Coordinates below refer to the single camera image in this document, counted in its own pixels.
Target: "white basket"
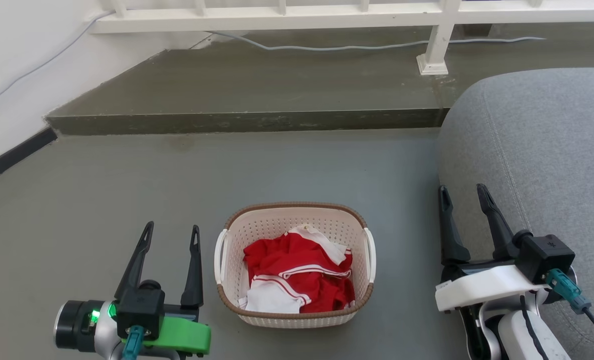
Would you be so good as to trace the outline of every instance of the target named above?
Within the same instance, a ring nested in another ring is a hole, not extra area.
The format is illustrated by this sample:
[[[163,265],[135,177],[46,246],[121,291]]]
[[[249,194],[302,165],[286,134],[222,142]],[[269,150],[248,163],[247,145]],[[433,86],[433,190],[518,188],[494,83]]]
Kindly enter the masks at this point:
[[[308,314],[240,309],[239,299],[249,289],[244,248],[258,239],[274,239],[302,224],[311,225],[332,242],[352,249],[355,305],[345,310]],[[375,243],[363,218],[349,207],[316,202],[265,203],[239,210],[219,234],[214,261],[217,291],[228,309],[251,325],[284,329],[336,326],[352,319],[372,294],[376,266]]]

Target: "green bracket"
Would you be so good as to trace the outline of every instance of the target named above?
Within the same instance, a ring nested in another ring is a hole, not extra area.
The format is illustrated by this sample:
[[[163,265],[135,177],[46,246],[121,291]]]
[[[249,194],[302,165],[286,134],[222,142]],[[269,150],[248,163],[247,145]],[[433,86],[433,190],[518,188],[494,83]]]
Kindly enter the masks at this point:
[[[209,354],[212,333],[209,326],[189,321],[183,317],[165,316],[159,339],[144,340],[143,346],[154,346],[184,353]]]

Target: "green led light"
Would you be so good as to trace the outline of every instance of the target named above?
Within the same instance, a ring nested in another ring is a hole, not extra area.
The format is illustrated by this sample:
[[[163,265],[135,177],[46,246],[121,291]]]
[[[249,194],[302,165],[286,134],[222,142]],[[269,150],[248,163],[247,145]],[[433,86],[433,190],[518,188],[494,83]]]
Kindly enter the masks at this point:
[[[90,314],[90,321],[96,323],[97,321],[99,321],[100,316],[101,312],[99,312],[98,310],[93,310],[93,312]]]
[[[117,316],[117,307],[113,303],[108,307],[108,316],[112,318]]]

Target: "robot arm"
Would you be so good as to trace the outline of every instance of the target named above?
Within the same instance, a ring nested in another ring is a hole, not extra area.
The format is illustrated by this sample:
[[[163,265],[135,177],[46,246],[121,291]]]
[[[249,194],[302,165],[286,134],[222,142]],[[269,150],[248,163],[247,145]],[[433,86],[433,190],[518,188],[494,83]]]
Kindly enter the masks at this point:
[[[469,262],[448,190],[439,188],[444,269],[435,292],[438,309],[460,313],[471,360],[569,358],[537,306],[566,299],[577,314],[591,317],[590,302],[573,282],[575,253],[555,235],[534,237],[528,230],[512,235],[485,185],[477,185],[477,196],[495,250],[492,260]]]
[[[59,310],[55,344],[61,349],[98,353],[120,360],[153,356],[184,360],[210,352],[211,332],[198,323],[203,305],[199,228],[191,237],[191,262],[181,305],[164,303],[166,294],[154,280],[141,281],[154,223],[149,222],[132,253],[112,301],[70,300]]]

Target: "white bracket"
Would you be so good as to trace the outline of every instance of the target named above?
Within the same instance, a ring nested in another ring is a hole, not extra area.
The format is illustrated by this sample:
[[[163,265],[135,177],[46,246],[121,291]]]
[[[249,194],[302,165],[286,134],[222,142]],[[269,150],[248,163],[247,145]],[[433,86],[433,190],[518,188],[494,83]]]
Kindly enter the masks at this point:
[[[285,15],[288,13],[286,0],[279,0],[279,14]]]
[[[196,9],[199,16],[206,14],[206,0],[194,0],[194,9]]]
[[[125,18],[128,13],[128,9],[122,0],[111,0],[112,7],[120,18]]]
[[[361,12],[368,12],[368,8],[370,7],[370,0],[361,0],[361,5],[359,5],[359,9]]]
[[[533,284],[516,266],[505,265],[439,284],[434,299],[437,309],[444,312],[548,287]]]
[[[421,75],[448,75],[448,67],[443,57],[446,55],[446,50],[448,50],[450,35],[452,35],[455,18],[457,18],[459,12],[459,5],[461,5],[461,0],[441,0],[439,2],[441,21],[439,25],[432,27],[425,54],[421,54],[416,58]]]

